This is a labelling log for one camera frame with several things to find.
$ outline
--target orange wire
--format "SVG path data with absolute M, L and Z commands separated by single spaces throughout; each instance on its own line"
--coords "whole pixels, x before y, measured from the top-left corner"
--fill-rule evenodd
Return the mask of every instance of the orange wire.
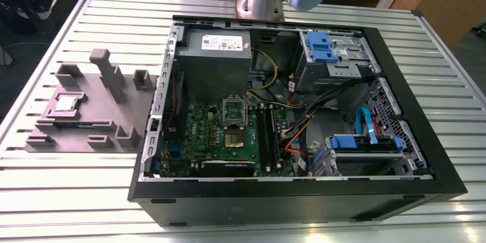
M 292 97 L 294 96 L 294 92 L 290 92 L 289 93 L 289 98 L 288 98 L 288 102 L 289 102 L 289 105 L 290 106 L 300 106 L 298 104 L 294 104 L 293 101 L 292 101 Z
M 296 134 L 296 136 L 293 137 L 293 139 L 290 140 L 290 142 L 288 143 L 288 145 L 286 145 L 286 149 L 285 149 L 285 151 L 289 151 L 289 147 L 290 147 L 290 145 L 294 143 L 294 141 L 296 141 L 296 139 L 297 139 L 297 137 L 301 135 L 301 133 L 304 132 L 304 130 L 306 129 L 306 127 L 308 127 L 308 125 L 312 123 L 312 121 L 309 121 L 306 124 L 305 124 L 305 126 L 301 128 L 301 130 L 300 130 L 300 132 L 297 132 L 297 134 Z

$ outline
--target black cable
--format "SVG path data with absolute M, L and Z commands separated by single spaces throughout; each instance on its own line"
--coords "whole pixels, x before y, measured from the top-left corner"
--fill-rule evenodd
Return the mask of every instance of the black cable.
M 274 100 L 276 102 L 278 102 L 278 101 L 280 101 L 280 99 L 277 99 L 277 96 L 276 96 L 274 92 L 270 90 L 270 87 L 265 88 L 265 91 L 269 93 L 269 95 L 272 96 L 273 100 Z
M 309 152 L 308 152 L 308 129 L 305 129 L 300 135 L 300 146 L 301 146 L 301 158 L 304 162 L 306 162 L 306 169 L 304 171 L 304 175 L 308 175 L 309 172 Z

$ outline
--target metal chassis frame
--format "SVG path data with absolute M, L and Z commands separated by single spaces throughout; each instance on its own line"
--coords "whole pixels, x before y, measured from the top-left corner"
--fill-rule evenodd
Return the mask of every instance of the metal chassis frame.
M 146 151 L 153 148 L 153 153 L 157 148 L 157 143 L 151 144 L 147 150 L 141 151 L 137 158 L 137 165 L 134 169 L 134 177 L 130 187 L 129 200 L 137 201 L 143 198 L 175 198 L 175 197 L 242 197 L 242 196 L 304 196 L 304 195 L 366 195 L 366 194 L 390 194 L 401 193 L 404 195 L 424 195 L 438 194 L 433 199 L 434 201 L 445 201 L 453 197 L 468 192 L 465 184 L 457 174 L 455 166 L 450 162 L 445 149 L 441 145 L 438 137 L 434 133 L 424 110 L 418 104 L 416 96 L 408 85 L 397 62 L 385 44 L 384 38 L 376 28 L 369 27 L 345 27 L 333 26 L 326 24 L 309 24 L 309 23 L 285 23 L 285 22 L 266 22 L 258 20 L 241 20 L 226 18 L 205 18 L 205 17 L 174 17 L 175 24 L 170 32 L 170 40 L 167 43 L 167 55 L 165 59 L 163 72 L 158 86 L 167 88 L 170 70 L 174 61 L 174 47 L 178 41 L 179 32 L 178 28 L 185 28 L 189 24 L 201 24 L 202 26 L 213 26 L 216 28 L 244 28 L 244 29 L 264 29 L 272 30 L 309 30 L 314 28 L 338 28 L 342 30 L 361 30 L 368 37 L 372 51 L 377 57 L 377 61 L 382 67 L 385 77 L 388 78 L 390 88 L 394 93 L 394 97 L 402 106 L 404 115 L 402 119 L 410 124 L 414 130 L 416 140 L 421 145 L 421 150 L 428 158 L 429 166 L 434 168 L 433 180 L 346 180 L 346 181 L 318 181 L 306 180 L 300 182 L 187 182 L 181 181 L 177 183 L 162 182 L 157 178 L 145 178 L 143 172 L 147 170 L 147 166 L 143 166 L 143 162 L 150 158 Z M 151 119 L 161 118 L 161 111 L 157 110 L 159 100 L 165 101 L 165 95 L 162 99 L 155 99 L 155 109 L 151 111 Z M 151 132 L 147 133 L 145 140 L 146 144 L 151 143 L 151 139 L 155 136 Z M 225 183 L 225 193 L 220 190 L 221 184 Z

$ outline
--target aluminum table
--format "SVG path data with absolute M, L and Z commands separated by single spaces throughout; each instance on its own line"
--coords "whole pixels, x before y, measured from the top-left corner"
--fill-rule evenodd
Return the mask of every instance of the aluminum table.
M 409 11 L 320 6 L 300 13 L 285 6 L 285 18 L 380 29 L 467 183 L 469 193 L 449 202 L 373 223 L 161 228 L 127 201 L 134 154 L 25 151 L 63 63 L 95 72 L 90 52 L 107 48 L 123 73 L 158 75 L 173 15 L 233 17 L 234 10 L 234 0 L 79 0 L 0 126 L 0 240 L 485 242 L 486 99 L 428 21 Z

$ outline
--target cable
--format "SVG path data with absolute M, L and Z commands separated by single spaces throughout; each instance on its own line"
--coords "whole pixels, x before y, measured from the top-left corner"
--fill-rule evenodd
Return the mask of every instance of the cable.
M 262 87 L 250 88 L 249 89 L 249 91 L 258 91 L 258 90 L 262 90 L 262 89 L 269 88 L 276 83 L 276 81 L 277 81 L 277 75 L 280 73 L 280 67 L 277 66 L 277 63 L 276 63 L 274 59 L 264 51 L 261 51 L 260 49 L 256 49 L 256 48 L 253 50 L 257 51 L 257 52 L 260 52 L 269 59 L 269 61 L 273 63 L 273 66 L 274 66 L 274 78 L 273 78 L 273 81 L 269 84 L 266 84 L 265 86 L 262 86 Z
M 256 98 L 260 100 L 260 101 L 262 101 L 262 102 L 266 102 L 268 104 L 274 104 L 274 105 L 281 105 L 281 106 L 284 106 L 285 108 L 300 108 L 300 107 L 297 107 L 297 106 L 292 106 L 292 105 L 286 105 L 286 104 L 282 104 L 282 103 L 280 103 L 280 102 L 272 102 L 272 101 L 269 101 L 269 100 L 266 100 L 266 99 L 264 99 L 254 91 L 250 91 L 249 90 L 249 92 L 256 96 Z
M 22 43 L 18 43 L 18 44 L 13 44 L 13 45 L 9 45 L 9 46 L 6 46 L 6 47 L 3 47 L 3 48 L 13 48 L 13 47 L 15 47 L 15 46 L 19 46 L 19 45 L 34 45 L 34 44 L 39 44 L 39 45 L 49 45 L 49 46 L 51 46 L 51 44 L 50 43 L 43 43 L 43 42 L 22 42 Z
M 162 130 L 162 134 L 166 132 L 166 130 L 167 130 L 169 126 L 170 126 L 170 122 L 173 121 L 174 114 L 175 114 L 175 75 L 173 74 L 173 112 L 170 114 L 170 118 L 169 118 L 166 127 Z
M 17 46 L 21 46 L 21 45 L 47 45 L 47 46 L 51 46 L 51 44 L 50 43 L 43 43 L 43 42 L 22 42 L 22 43 L 17 43 L 17 44 L 13 44 L 13 45 L 9 45 L 9 46 L 6 46 L 6 47 L 3 47 L 2 45 L 0 45 L 0 49 L 2 49 L 2 62 L 3 62 L 3 64 L 0 64 L 0 65 L 5 65 L 7 68 L 11 68 L 14 65 L 15 65 L 15 62 L 13 61 L 13 63 L 10 63 L 10 65 L 7 64 L 7 61 L 6 61 L 6 49 L 7 48 L 13 48 L 13 47 L 17 47 Z
M 300 106 L 300 104 L 294 104 L 293 101 L 292 101 L 292 98 L 293 98 L 294 94 L 296 94 L 294 92 L 289 93 L 288 102 L 289 102 L 289 105 L 292 105 L 292 106 Z
M 300 130 L 300 132 L 297 132 L 297 134 L 294 135 L 294 137 L 293 137 L 293 139 L 290 140 L 290 142 L 288 143 L 288 145 L 286 145 L 286 149 L 285 149 L 285 151 L 288 151 L 289 150 L 289 147 L 292 146 L 292 144 L 294 143 L 294 141 L 296 141 L 296 139 L 297 139 L 297 137 L 301 135 L 301 133 L 304 132 L 304 130 L 306 129 L 306 127 L 308 127 L 308 125 L 312 123 L 312 121 L 309 121 L 308 123 L 306 123 L 306 125 L 301 128 L 301 130 Z

